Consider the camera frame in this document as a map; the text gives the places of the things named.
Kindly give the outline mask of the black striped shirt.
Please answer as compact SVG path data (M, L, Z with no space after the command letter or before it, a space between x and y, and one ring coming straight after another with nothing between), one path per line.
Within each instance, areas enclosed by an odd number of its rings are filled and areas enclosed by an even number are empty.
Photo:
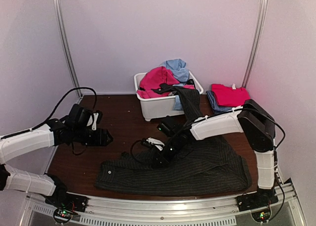
M152 148L104 161L95 187L126 194L191 196L242 191L252 185L246 160L223 136L189 136L166 167L155 168L152 164L160 155Z

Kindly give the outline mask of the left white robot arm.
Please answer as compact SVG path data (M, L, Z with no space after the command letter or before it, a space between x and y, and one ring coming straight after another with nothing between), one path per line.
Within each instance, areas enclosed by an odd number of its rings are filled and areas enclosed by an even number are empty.
M38 175L8 165L8 161L38 149L80 143L85 147L107 146L113 137L98 128L101 111L92 111L74 104L68 115L48 119L39 126L0 138L0 189L31 192L47 197L60 208L71 204L67 187L55 175Z

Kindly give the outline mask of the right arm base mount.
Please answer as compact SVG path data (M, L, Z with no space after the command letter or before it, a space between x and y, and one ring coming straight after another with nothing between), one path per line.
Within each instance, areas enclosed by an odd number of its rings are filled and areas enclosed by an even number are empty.
M236 197L238 210L240 212L267 208L278 202L278 196L274 191L245 193Z

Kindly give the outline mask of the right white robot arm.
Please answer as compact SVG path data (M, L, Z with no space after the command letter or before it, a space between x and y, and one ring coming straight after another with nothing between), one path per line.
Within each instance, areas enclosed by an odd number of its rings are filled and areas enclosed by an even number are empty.
M183 125L177 123L173 117L166 116L158 125L158 129L169 137L169 140L163 147L157 148L153 168L169 165L189 139L199 141L214 136L243 133L255 153L257 162L258 183L253 203L263 207L274 196L277 169L276 123L254 100L247 100L244 105L226 113L198 117Z

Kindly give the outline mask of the red t-shirt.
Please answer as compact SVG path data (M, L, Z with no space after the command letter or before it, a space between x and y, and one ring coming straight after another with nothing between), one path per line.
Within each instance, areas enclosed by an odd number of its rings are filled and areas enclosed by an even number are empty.
M237 107L251 99L245 88L233 88L222 84L212 84L211 91L214 93L217 104L220 106Z

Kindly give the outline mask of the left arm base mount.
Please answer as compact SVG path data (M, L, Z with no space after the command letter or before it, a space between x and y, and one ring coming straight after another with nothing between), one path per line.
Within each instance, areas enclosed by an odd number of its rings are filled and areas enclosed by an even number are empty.
M84 213L87 207L88 198L86 196L66 193L66 199L57 199L55 196L44 196L45 203L53 205L55 208Z

